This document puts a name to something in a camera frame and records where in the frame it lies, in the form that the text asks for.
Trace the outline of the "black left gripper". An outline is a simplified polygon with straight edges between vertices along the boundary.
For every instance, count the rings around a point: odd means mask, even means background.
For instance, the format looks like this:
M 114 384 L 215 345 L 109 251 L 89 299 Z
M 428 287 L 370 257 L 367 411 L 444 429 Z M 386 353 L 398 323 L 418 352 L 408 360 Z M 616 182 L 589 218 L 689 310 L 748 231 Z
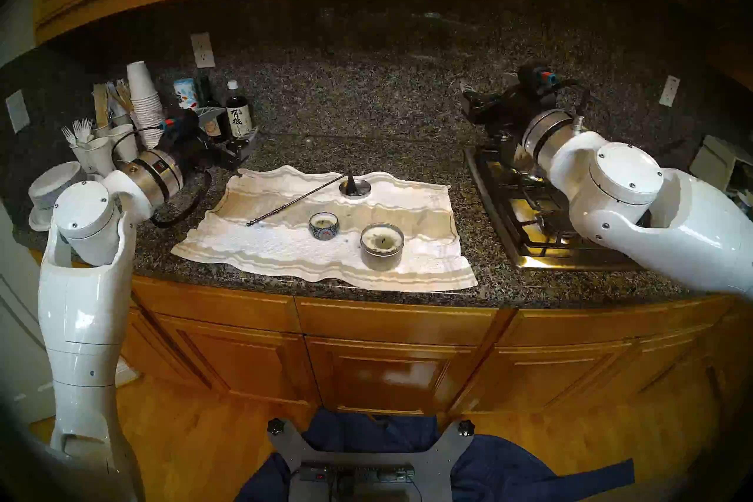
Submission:
M 164 109 L 160 151 L 170 155 L 182 172 L 241 166 L 255 148 L 258 129 L 223 142 L 221 148 L 203 128 L 226 112 L 224 107 Z

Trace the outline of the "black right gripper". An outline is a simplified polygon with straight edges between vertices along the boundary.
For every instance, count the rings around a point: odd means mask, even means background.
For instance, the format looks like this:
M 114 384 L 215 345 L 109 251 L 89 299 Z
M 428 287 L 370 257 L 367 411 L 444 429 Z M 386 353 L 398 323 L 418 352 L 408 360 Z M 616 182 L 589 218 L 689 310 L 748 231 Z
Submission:
M 523 64 L 517 70 L 517 84 L 493 100 L 488 114 L 491 97 L 481 95 L 466 81 L 459 82 L 466 120 L 477 126 L 485 125 L 493 141 L 507 135 L 518 143 L 522 142 L 524 131 L 536 116 L 559 108 L 561 92 L 580 87 L 580 80 L 563 77 L 550 65 Z

